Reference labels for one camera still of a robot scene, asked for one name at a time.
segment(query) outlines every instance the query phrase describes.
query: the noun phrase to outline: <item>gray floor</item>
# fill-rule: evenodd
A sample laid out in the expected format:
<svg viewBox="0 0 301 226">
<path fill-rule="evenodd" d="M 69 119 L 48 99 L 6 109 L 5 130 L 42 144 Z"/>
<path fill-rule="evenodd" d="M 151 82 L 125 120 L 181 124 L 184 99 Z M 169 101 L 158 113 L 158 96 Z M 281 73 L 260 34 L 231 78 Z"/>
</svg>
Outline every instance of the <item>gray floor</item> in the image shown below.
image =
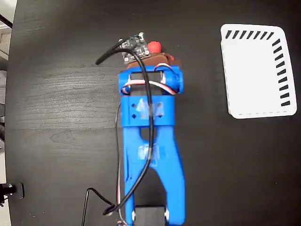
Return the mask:
<svg viewBox="0 0 301 226">
<path fill-rule="evenodd" d="M 6 85 L 6 72 L 0 71 L 0 103 L 5 102 L 5 85 Z M 6 183 L 5 172 L 5 155 L 4 143 L 0 142 L 0 183 Z M 8 209 L 8 201 L 5 201 L 4 208 L 0 207 L 0 226 L 10 226 L 10 216 Z"/>
</svg>

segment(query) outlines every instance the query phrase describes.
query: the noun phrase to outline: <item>black cable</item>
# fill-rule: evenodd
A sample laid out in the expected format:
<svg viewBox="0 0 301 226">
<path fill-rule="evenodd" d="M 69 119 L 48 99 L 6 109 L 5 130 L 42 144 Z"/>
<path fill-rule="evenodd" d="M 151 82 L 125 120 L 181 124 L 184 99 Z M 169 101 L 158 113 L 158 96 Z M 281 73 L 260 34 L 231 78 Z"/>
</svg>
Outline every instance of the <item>black cable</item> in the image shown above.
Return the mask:
<svg viewBox="0 0 301 226">
<path fill-rule="evenodd" d="M 114 46 L 112 46 L 111 48 L 109 48 L 100 58 L 98 58 L 98 60 L 96 61 L 96 65 L 99 65 L 101 64 L 101 62 L 105 61 L 107 58 L 108 58 L 108 54 L 115 50 L 118 46 L 120 46 L 122 43 L 126 42 L 127 40 L 129 40 L 130 38 L 132 37 L 137 37 L 139 38 L 139 35 L 131 35 L 131 36 L 128 36 L 124 39 L 121 39 L 119 42 L 117 42 Z"/>
<path fill-rule="evenodd" d="M 98 191 L 96 191 L 96 189 L 94 189 L 92 187 L 88 188 L 87 191 L 86 191 L 86 198 L 85 198 L 83 217 L 82 217 L 82 220 L 81 220 L 81 226 L 85 225 L 87 204 L 88 204 L 88 198 L 89 198 L 90 191 L 94 192 L 101 200 L 103 200 L 107 204 L 114 205 L 112 202 L 110 202 L 109 200 L 107 200 L 106 198 L 104 198 Z"/>
<path fill-rule="evenodd" d="M 131 37 L 139 37 L 138 35 L 133 35 L 133 36 L 129 36 L 123 40 L 120 40 L 117 44 L 115 44 L 113 47 L 111 47 L 108 51 L 106 51 L 97 61 L 96 64 L 99 65 L 101 64 L 103 61 L 105 61 L 107 58 L 111 57 L 112 55 L 115 55 L 117 53 L 122 53 L 122 52 L 127 52 L 131 55 L 134 56 L 134 58 L 136 59 L 136 61 L 138 62 L 141 70 L 142 70 L 142 75 L 143 78 L 145 80 L 145 88 L 146 88 L 146 95 L 147 95 L 147 101 L 148 101 L 148 105 L 149 105 L 149 120 L 150 120 L 150 129 L 149 129 L 149 149 L 148 149 L 148 157 L 147 157 L 147 161 L 145 163 L 145 166 L 143 168 L 143 170 L 141 171 L 138 179 L 136 180 L 135 184 L 133 185 L 133 187 L 130 189 L 130 191 L 126 194 L 126 196 L 121 200 L 120 204 L 113 204 L 110 201 L 108 201 L 107 199 L 105 199 L 99 192 L 97 192 L 94 188 L 88 188 L 86 191 L 86 198 L 85 198 L 85 205 L 84 205 L 84 212 L 83 212 L 83 217 L 82 217 L 82 226 L 84 226 L 85 224 L 85 218 L 86 218 L 86 211 L 87 211 L 87 202 L 88 202 L 88 196 L 89 196 L 89 191 L 93 191 L 100 199 L 102 199 L 104 202 L 106 202 L 107 204 L 110 205 L 109 208 L 107 208 L 103 214 L 104 215 L 109 215 L 112 214 L 114 211 L 119 210 L 128 200 L 128 198 L 134 193 L 134 191 L 136 190 L 136 188 L 138 187 L 138 185 L 140 184 L 140 182 L 142 181 L 142 179 L 144 178 L 146 171 L 151 163 L 151 158 L 152 158 L 152 153 L 153 153 L 153 145 L 154 145 L 154 118 L 153 118 L 153 107 L 152 107 L 152 99 L 151 99 L 151 87 L 149 84 L 149 77 L 147 75 L 146 69 L 145 69 L 145 65 L 143 63 L 143 61 L 140 59 L 140 57 L 132 50 L 132 49 L 116 49 L 118 46 L 120 46 L 122 43 L 124 43 L 125 41 L 127 41 L 128 39 L 130 39 Z M 115 116 L 115 132 L 116 132 L 116 144 L 117 144 L 117 157 L 118 157 L 118 170 L 119 170 L 119 164 L 120 164 L 120 160 L 119 160 L 119 145 L 118 145 L 118 129 L 117 129 L 117 117 L 118 117 L 118 111 L 119 108 L 117 109 L 117 113 Z"/>
<path fill-rule="evenodd" d="M 7 26 L 9 26 L 10 28 L 13 28 L 13 23 L 10 22 L 9 20 L 7 20 L 4 16 L 2 16 L 0 14 L 0 21 L 2 21 L 3 23 L 5 23 Z"/>
<path fill-rule="evenodd" d="M 115 55 L 117 53 L 129 53 L 131 54 L 135 60 L 138 62 L 139 66 L 141 67 L 142 70 L 142 75 L 143 78 L 145 80 L 145 89 L 146 89 L 146 96 L 147 96 L 147 102 L 148 102 L 148 106 L 149 106 L 149 120 L 150 120 L 150 129 L 149 129 L 149 149 L 148 149 L 148 157 L 147 157 L 147 161 L 145 163 L 145 166 L 143 168 L 143 170 L 141 171 L 138 179 L 136 180 L 135 184 L 133 185 L 133 187 L 130 189 L 130 191 L 125 195 L 125 197 L 121 200 L 120 204 L 118 205 L 112 205 L 109 208 L 107 208 L 103 214 L 104 215 L 108 215 L 111 214 L 114 211 L 119 210 L 128 200 L 128 198 L 134 193 L 134 191 L 136 190 L 136 188 L 138 187 L 138 185 L 140 184 L 140 182 L 142 181 L 142 179 L 144 178 L 146 171 L 151 163 L 151 158 L 152 158 L 152 153 L 153 153 L 153 145 L 154 145 L 154 117 L 153 117 L 153 111 L 152 111 L 152 99 L 151 99 L 151 87 L 150 87 L 150 83 L 149 83 L 149 77 L 147 75 L 146 69 L 145 69 L 145 65 L 143 63 L 143 61 L 140 59 L 140 57 L 133 51 L 130 49 L 115 49 L 112 50 L 111 52 L 106 53 L 106 57 L 101 56 L 97 61 L 96 64 L 99 65 L 101 64 L 103 61 L 105 61 L 107 58 L 111 57 L 112 55 Z"/>
</svg>

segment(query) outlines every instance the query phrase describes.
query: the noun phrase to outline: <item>white wire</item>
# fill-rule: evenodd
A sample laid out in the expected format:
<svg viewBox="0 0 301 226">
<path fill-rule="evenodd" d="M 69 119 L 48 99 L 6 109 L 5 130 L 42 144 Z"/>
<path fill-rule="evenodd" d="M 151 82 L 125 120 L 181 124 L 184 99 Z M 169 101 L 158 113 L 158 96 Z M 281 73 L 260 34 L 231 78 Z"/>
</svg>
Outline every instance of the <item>white wire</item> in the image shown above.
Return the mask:
<svg viewBox="0 0 301 226">
<path fill-rule="evenodd" d="M 124 86 L 124 88 L 122 88 L 122 92 L 124 92 L 125 94 L 128 94 L 128 92 L 126 91 L 126 86 L 130 86 L 130 85 L 137 85 L 137 84 L 145 84 L 145 81 L 143 79 L 137 79 L 137 80 L 130 80 L 128 81 Z M 167 91 L 169 94 L 171 95 L 175 95 L 176 92 L 173 91 L 170 87 L 168 87 L 167 85 L 165 84 L 162 84 L 162 83 L 159 83 L 159 82 L 156 82 L 156 81 L 150 81 L 150 84 L 151 85 L 155 85 L 155 86 L 158 86 L 160 87 L 161 89 Z"/>
<path fill-rule="evenodd" d="M 167 63 L 159 63 L 155 66 L 154 70 L 156 70 L 157 67 L 161 67 L 161 66 L 168 67 L 169 69 L 172 69 L 171 66 Z"/>
</svg>

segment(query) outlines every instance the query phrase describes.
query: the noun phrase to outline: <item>white tray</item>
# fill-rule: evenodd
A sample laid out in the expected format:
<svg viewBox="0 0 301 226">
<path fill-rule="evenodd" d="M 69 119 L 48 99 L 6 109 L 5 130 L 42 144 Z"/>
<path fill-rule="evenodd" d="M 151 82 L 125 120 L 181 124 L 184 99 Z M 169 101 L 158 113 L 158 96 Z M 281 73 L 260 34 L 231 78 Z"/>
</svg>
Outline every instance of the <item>white tray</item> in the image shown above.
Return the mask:
<svg viewBox="0 0 301 226">
<path fill-rule="evenodd" d="M 229 114 L 237 119 L 295 114 L 296 93 L 284 31 L 274 26 L 224 24 L 221 35 Z"/>
</svg>

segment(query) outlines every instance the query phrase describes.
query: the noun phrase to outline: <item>black metal bracket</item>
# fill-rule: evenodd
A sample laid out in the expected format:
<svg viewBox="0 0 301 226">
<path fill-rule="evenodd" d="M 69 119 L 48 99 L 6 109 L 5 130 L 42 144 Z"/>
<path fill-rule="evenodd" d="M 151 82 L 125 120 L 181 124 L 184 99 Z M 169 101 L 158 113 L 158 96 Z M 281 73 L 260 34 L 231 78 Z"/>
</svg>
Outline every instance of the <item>black metal bracket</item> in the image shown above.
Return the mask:
<svg viewBox="0 0 301 226">
<path fill-rule="evenodd" d="M 135 226 L 165 226 L 165 206 L 136 206 Z"/>
<path fill-rule="evenodd" d="M 4 16 L 2 16 L 0 14 L 0 21 L 2 21 L 3 23 L 5 23 L 7 26 L 9 26 L 10 28 L 13 28 L 13 23 L 10 22 L 9 20 L 7 20 Z"/>
<path fill-rule="evenodd" d="M 24 198 L 24 187 L 22 183 L 12 184 L 0 184 L 0 206 L 3 204 L 7 198 L 4 196 L 14 195 L 18 199 Z"/>
</svg>

